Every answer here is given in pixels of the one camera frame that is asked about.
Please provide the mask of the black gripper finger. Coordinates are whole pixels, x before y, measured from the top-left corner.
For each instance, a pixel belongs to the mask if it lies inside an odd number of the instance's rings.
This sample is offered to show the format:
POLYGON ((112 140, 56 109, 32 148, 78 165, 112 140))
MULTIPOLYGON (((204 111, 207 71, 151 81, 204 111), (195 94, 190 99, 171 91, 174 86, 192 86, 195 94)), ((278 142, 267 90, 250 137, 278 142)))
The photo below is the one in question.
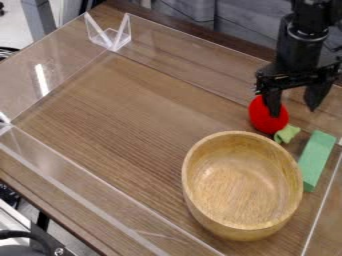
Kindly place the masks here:
POLYGON ((333 84, 333 80, 321 81, 313 79, 307 82, 303 99, 310 111, 314 111, 319 107, 330 92, 333 84))
POLYGON ((282 91, 279 89, 267 90, 263 94, 263 101, 273 117, 278 117, 281 113, 281 97, 282 91))

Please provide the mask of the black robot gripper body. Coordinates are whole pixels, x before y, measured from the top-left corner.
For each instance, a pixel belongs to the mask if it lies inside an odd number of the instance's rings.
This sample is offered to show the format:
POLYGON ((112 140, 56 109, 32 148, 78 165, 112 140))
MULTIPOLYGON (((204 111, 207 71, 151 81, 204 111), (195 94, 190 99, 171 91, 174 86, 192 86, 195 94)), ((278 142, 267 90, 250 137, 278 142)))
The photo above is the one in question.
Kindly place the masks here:
POLYGON ((271 91, 283 91, 291 88, 329 87, 341 74, 341 61, 334 61, 305 71, 290 71, 283 65, 271 63, 255 73, 255 94, 266 95, 271 91))

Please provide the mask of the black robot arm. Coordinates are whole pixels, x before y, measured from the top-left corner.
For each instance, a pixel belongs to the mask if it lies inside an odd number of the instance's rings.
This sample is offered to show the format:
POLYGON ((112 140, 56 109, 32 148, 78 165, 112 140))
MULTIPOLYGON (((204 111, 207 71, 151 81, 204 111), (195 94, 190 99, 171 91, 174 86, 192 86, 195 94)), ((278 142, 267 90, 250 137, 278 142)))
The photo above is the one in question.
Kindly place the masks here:
POLYGON ((281 114, 285 90, 305 87, 303 100, 314 111, 339 79, 342 56, 323 44, 341 21, 342 0, 291 0, 291 12, 279 23, 275 59, 255 73, 255 93, 273 117, 281 114))

